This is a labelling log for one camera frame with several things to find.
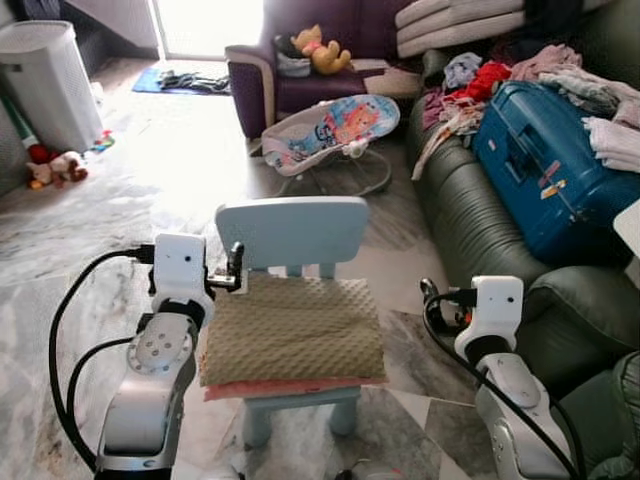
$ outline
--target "sunlight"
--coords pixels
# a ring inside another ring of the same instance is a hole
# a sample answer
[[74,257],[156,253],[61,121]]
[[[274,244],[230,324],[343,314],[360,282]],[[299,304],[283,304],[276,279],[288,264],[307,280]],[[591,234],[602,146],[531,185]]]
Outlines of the sunlight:
[[170,56],[221,57],[224,48],[253,44],[262,26],[262,0],[157,0]]

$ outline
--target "black cable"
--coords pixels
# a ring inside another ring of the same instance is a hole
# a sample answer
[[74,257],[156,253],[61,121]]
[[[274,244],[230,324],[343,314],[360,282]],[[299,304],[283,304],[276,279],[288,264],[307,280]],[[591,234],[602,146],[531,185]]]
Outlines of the black cable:
[[133,337],[128,338],[119,338],[117,340],[111,340],[109,342],[101,343],[93,347],[91,350],[86,352],[76,366],[73,367],[73,372],[71,373],[71,377],[69,378],[69,389],[67,390],[67,416],[69,421],[71,422],[75,435],[80,436],[80,430],[78,429],[78,422],[76,422],[76,412],[75,412],[75,399],[76,399],[76,388],[78,386],[78,380],[80,379],[80,374],[82,373],[82,369],[85,364],[91,360],[91,358],[97,353],[101,352],[110,347],[115,347],[116,345],[123,345],[125,343],[129,343],[133,340]]
[[586,462],[584,460],[584,449],[582,448],[582,441],[580,440],[580,435],[578,435],[578,429],[576,425],[571,420],[569,413],[565,410],[565,408],[558,402],[555,398],[549,395],[549,401],[551,405],[558,410],[558,413],[564,420],[564,423],[567,425],[569,429],[569,434],[571,435],[571,440],[573,441],[573,449],[576,454],[576,463],[578,464],[578,473],[581,478],[587,478],[587,468]]
[[442,350],[444,350],[444,352],[447,355],[449,355],[453,360],[456,361],[456,363],[458,363],[462,368],[464,368],[467,372],[469,372],[478,382],[484,385],[491,393],[493,393],[496,397],[498,397],[505,405],[507,405],[507,407],[509,407],[513,411],[514,414],[516,414],[518,418],[520,418],[520,420],[522,420],[531,430],[533,430],[533,432],[540,438],[540,440],[542,440],[544,444],[549,448],[549,450],[551,450],[553,454],[558,458],[560,463],[562,463],[562,465],[567,470],[567,472],[569,473],[569,476],[572,479],[586,480],[586,477],[581,476],[576,471],[573,464],[571,463],[571,460],[567,458],[564,452],[560,450],[560,448],[555,444],[555,442],[551,438],[549,438],[546,432],[542,430],[542,428],[540,428],[540,426],[536,422],[531,420],[531,418],[529,418],[529,416],[526,413],[524,413],[522,409],[518,407],[509,397],[507,397],[507,395],[505,395],[502,392],[502,390],[500,390],[493,382],[491,382],[482,373],[476,370],[476,368],[473,365],[471,365],[468,361],[466,361],[464,358],[458,356],[458,354],[454,350],[452,350],[446,343],[442,341],[442,339],[440,339],[440,337],[435,332],[435,330],[433,329],[429,321],[429,318],[427,316],[427,311],[431,308],[431,306],[435,302],[441,302],[442,300],[455,301],[455,298],[456,298],[455,292],[453,292],[449,294],[436,295],[435,297],[431,298],[427,302],[424,308],[424,314],[422,316],[422,322],[424,324],[425,329],[427,330],[427,333],[431,336],[433,341],[436,342],[436,344]]
[[51,383],[51,395],[53,396],[53,405],[56,409],[56,413],[58,414],[58,419],[60,420],[60,424],[64,429],[65,433],[69,437],[71,444],[74,446],[82,460],[87,464],[89,469],[92,472],[96,471],[96,455],[91,451],[89,446],[84,442],[82,437],[76,433],[77,427],[71,423],[69,416],[65,410],[65,406],[62,402],[62,394],[60,393],[60,381],[58,379],[58,358],[57,358],[57,343],[58,343],[58,329],[60,327],[60,321],[62,320],[62,316],[64,315],[67,306],[71,302],[71,299],[80,288],[80,285],[86,280],[86,278],[91,274],[91,272],[101,263],[109,260],[111,258],[116,257],[133,257],[139,258],[143,255],[145,251],[140,249],[128,249],[128,250],[120,250],[116,252],[106,253],[93,262],[91,262],[83,271],[80,273],[76,281],[71,285],[71,288],[67,291],[66,295],[60,302],[58,309],[53,317],[53,321],[51,323],[51,330],[49,331],[49,381]]

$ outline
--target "red clothing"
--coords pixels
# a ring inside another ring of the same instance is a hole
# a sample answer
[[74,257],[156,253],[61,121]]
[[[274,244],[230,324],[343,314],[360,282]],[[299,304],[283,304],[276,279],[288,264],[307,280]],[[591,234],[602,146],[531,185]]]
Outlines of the red clothing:
[[511,70],[502,63],[487,62],[478,72],[476,78],[462,90],[457,90],[445,97],[446,100],[457,100],[460,98],[472,98],[476,102],[484,102],[493,96],[493,85],[496,82],[508,80],[511,77]]

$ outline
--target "yellow teddy bear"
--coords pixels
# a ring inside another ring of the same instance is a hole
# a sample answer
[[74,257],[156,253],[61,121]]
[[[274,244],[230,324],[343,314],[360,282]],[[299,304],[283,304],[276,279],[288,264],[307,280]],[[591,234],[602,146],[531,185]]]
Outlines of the yellow teddy bear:
[[317,24],[301,31],[297,37],[291,37],[291,43],[305,57],[311,57],[314,68],[323,75],[337,73],[351,61],[351,52],[340,52],[340,44],[335,40],[331,40],[326,47],[322,45],[322,30]]

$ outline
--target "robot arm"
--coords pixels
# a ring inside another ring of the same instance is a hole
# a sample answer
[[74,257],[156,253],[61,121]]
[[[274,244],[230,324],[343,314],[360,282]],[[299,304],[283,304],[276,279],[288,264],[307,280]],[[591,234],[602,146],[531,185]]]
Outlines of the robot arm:
[[198,333],[214,314],[211,287],[240,288],[242,254],[236,244],[227,275],[209,279],[203,238],[158,236],[153,316],[127,348],[127,371],[104,421],[96,479],[171,477]]
[[[426,281],[421,286],[427,311],[429,299],[437,290]],[[468,302],[473,306],[471,323],[456,337],[455,353],[496,385],[570,459],[569,445],[550,415],[546,389],[513,353],[522,315],[522,281],[515,277],[474,277],[472,289],[464,294],[466,299],[473,299]],[[476,408],[489,429],[501,479],[570,478],[541,438],[484,385],[476,394]]]

